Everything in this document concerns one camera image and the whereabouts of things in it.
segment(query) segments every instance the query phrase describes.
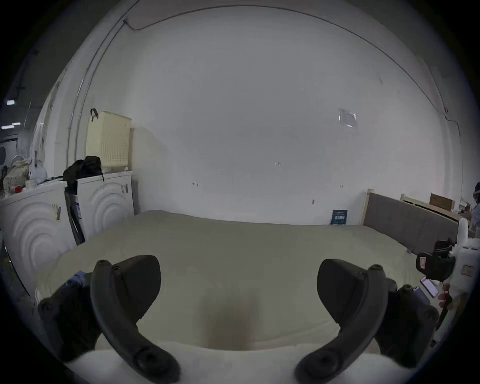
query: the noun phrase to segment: phone screen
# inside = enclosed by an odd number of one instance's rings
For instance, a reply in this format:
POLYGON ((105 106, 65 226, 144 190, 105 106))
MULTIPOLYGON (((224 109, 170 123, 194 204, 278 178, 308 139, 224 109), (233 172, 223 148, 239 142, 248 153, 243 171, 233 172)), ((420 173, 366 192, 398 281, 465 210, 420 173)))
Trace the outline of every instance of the phone screen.
POLYGON ((420 282, 428 291, 428 293, 430 293, 430 296, 435 298, 438 295, 438 289, 436 288, 435 285, 433 285, 433 283, 429 279, 427 279, 426 276, 422 277, 420 282))
POLYGON ((418 298, 426 305, 430 305, 430 300, 429 298, 427 297, 427 295, 425 295, 423 293, 423 291, 420 289, 419 286, 416 286, 414 289, 413 289, 413 294, 414 295, 417 295, 418 298))

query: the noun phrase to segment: yellow laundry basket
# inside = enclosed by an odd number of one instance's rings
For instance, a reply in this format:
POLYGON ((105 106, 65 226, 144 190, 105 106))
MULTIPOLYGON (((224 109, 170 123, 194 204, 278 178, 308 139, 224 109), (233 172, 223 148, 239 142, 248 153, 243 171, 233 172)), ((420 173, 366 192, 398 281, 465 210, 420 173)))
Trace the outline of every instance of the yellow laundry basket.
POLYGON ((102 111, 88 123, 87 156, 98 156, 102 168, 128 166, 132 119, 102 111))

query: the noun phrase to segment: bed headboard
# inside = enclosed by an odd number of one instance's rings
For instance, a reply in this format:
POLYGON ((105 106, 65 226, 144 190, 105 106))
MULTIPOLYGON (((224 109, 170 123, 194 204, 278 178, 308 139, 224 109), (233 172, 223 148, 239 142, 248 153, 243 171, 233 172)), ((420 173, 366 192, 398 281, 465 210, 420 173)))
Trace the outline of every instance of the bed headboard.
POLYGON ((412 253, 431 253, 437 240, 456 240, 458 223, 437 213, 369 190, 363 225, 397 240, 412 253))

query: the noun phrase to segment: mattress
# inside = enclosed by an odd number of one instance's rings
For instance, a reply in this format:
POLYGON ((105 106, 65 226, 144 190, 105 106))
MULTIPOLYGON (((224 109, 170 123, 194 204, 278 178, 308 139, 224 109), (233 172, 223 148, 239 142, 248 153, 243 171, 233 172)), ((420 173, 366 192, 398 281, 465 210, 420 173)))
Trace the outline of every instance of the mattress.
MULTIPOLYGON (((154 255, 160 293, 138 329, 154 343, 222 350, 325 344, 339 327, 316 289, 323 260, 384 267, 398 284, 418 285, 415 256, 364 226, 254 224, 149 211, 91 238, 36 275, 49 297, 98 260, 154 255)), ((111 348, 101 337, 96 349, 111 348)))

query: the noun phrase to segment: black bag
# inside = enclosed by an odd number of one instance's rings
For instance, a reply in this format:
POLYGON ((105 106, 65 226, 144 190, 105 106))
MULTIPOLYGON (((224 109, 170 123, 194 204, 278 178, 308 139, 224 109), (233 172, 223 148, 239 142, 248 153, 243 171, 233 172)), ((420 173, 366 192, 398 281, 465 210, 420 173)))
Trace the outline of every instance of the black bag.
POLYGON ((63 181, 67 182, 67 192, 77 194, 77 180, 102 175, 102 164, 97 156, 87 156, 85 160, 77 160, 63 173, 63 181))

